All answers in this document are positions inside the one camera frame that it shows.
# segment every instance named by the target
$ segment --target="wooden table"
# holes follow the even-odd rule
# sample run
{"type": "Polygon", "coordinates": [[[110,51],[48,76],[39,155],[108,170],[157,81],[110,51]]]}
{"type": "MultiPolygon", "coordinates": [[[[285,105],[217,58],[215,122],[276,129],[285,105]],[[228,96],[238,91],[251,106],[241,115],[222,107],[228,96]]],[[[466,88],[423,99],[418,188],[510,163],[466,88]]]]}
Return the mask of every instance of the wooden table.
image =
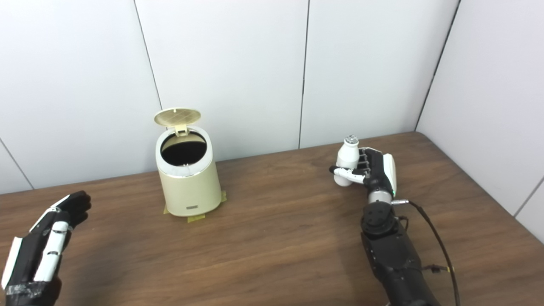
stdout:
{"type": "MultiPolygon", "coordinates": [[[[398,198],[434,221],[463,305],[544,304],[544,246],[431,141],[404,133],[361,145],[395,157],[398,198]]],[[[2,195],[0,262],[46,207],[84,189],[93,208],[65,252],[57,306],[384,305],[359,236],[366,192],[328,172],[338,148],[218,163],[228,201],[192,223],[163,214],[155,172],[2,195]]],[[[397,214],[410,217],[423,264],[445,265],[417,211],[397,214]]],[[[443,306],[454,304],[449,275],[426,279],[443,306]]]]}

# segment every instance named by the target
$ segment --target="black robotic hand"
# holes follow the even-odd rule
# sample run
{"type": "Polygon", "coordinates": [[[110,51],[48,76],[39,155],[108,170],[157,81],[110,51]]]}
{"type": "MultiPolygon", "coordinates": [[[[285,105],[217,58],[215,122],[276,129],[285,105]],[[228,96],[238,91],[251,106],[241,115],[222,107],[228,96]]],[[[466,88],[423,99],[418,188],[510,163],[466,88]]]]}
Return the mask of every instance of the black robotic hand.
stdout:
{"type": "Polygon", "coordinates": [[[26,237],[14,238],[2,275],[7,306],[55,304],[61,288],[57,274],[62,251],[90,208],[90,196],[84,191],[72,193],[47,209],[26,237]]]}

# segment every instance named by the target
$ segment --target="lid hinge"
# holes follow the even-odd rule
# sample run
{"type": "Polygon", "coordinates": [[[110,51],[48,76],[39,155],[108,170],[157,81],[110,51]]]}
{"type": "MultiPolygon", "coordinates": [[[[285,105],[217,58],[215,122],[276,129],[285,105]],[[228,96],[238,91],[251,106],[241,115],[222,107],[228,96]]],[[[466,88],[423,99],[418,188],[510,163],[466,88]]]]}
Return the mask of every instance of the lid hinge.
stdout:
{"type": "Polygon", "coordinates": [[[174,130],[176,130],[176,136],[177,137],[183,137],[183,136],[187,136],[189,134],[189,130],[187,130],[187,125],[186,124],[176,125],[174,127],[174,130]]]}

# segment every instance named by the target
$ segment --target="robot finger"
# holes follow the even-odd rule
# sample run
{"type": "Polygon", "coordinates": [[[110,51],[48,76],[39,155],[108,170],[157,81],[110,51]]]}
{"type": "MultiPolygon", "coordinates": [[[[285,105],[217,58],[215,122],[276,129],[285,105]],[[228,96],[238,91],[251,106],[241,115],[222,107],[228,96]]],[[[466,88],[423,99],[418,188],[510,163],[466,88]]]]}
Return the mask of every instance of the robot finger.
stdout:
{"type": "Polygon", "coordinates": [[[34,281],[51,281],[53,279],[64,248],[69,221],[70,215],[67,212],[63,211],[57,214],[42,252],[40,264],[34,275],[34,281]]]}

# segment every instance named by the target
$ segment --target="wall seam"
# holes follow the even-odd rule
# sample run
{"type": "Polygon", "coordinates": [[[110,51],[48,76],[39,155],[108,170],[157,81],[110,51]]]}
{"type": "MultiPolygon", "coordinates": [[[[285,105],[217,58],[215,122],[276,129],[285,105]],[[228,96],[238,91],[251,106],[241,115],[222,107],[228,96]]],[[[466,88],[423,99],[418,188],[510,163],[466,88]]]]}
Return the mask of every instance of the wall seam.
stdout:
{"type": "Polygon", "coordinates": [[[302,97],[300,98],[300,121],[299,121],[299,149],[302,136],[302,107],[304,106],[304,86],[306,85],[306,53],[308,51],[308,25],[310,24],[310,0],[308,0],[308,12],[306,13],[306,41],[304,43],[304,65],[302,67],[302,97]]]}
{"type": "Polygon", "coordinates": [[[13,154],[11,154],[8,147],[5,145],[4,141],[1,138],[0,138],[0,144],[2,144],[2,146],[5,148],[6,152],[9,154],[9,157],[11,157],[11,160],[13,160],[13,162],[15,163],[15,165],[17,166],[17,168],[19,169],[19,171],[23,175],[24,179],[27,180],[27,183],[30,185],[30,187],[32,189],[35,189],[34,186],[32,185],[32,183],[30,182],[30,180],[28,179],[27,175],[23,172],[23,169],[21,169],[21,166],[19,166],[19,163],[17,163],[17,161],[13,157],[13,154]]]}
{"type": "Polygon", "coordinates": [[[144,29],[141,26],[140,13],[138,12],[138,6],[136,5],[136,0],[134,2],[134,9],[136,10],[136,16],[138,17],[138,24],[140,25],[141,38],[144,40],[145,54],[147,55],[147,60],[149,62],[149,68],[151,69],[151,76],[153,76],[153,85],[155,85],[155,92],[157,93],[157,99],[159,100],[160,109],[163,109],[163,103],[160,100],[159,88],[157,87],[157,80],[155,79],[155,72],[153,71],[153,65],[151,64],[151,58],[149,57],[149,50],[147,49],[147,42],[145,41],[144,29]]]}
{"type": "Polygon", "coordinates": [[[539,183],[536,184],[535,188],[533,189],[533,191],[531,191],[531,193],[529,193],[529,196],[527,197],[527,199],[525,199],[525,201],[523,201],[523,203],[521,204],[520,208],[517,209],[516,213],[514,213],[514,218],[517,217],[517,215],[520,214],[520,212],[522,211],[522,209],[525,207],[525,205],[527,205],[527,203],[529,202],[529,200],[533,197],[533,195],[535,194],[535,192],[540,188],[540,186],[542,185],[542,183],[544,182],[544,176],[540,179],[539,183]]]}
{"type": "Polygon", "coordinates": [[[413,128],[414,132],[417,130],[417,126],[419,125],[419,120],[421,119],[421,115],[423,114],[423,109],[425,108],[425,104],[427,103],[427,98],[429,97],[429,93],[431,92],[432,83],[435,80],[436,71],[438,71],[438,66],[440,65],[440,60],[442,59],[442,55],[444,54],[444,49],[446,49],[446,43],[448,42],[449,34],[452,32],[453,23],[455,21],[455,17],[457,16],[457,11],[459,11],[459,5],[460,4],[461,4],[461,0],[459,0],[457,2],[457,7],[455,7],[452,22],[449,25],[448,34],[446,34],[446,39],[444,40],[444,44],[442,45],[442,50],[440,51],[440,56],[438,57],[438,61],[436,62],[435,71],[432,74],[431,82],[429,83],[429,88],[427,89],[427,94],[425,94],[425,98],[423,99],[423,104],[421,105],[421,110],[419,111],[419,116],[417,117],[416,126],[413,128]]]}

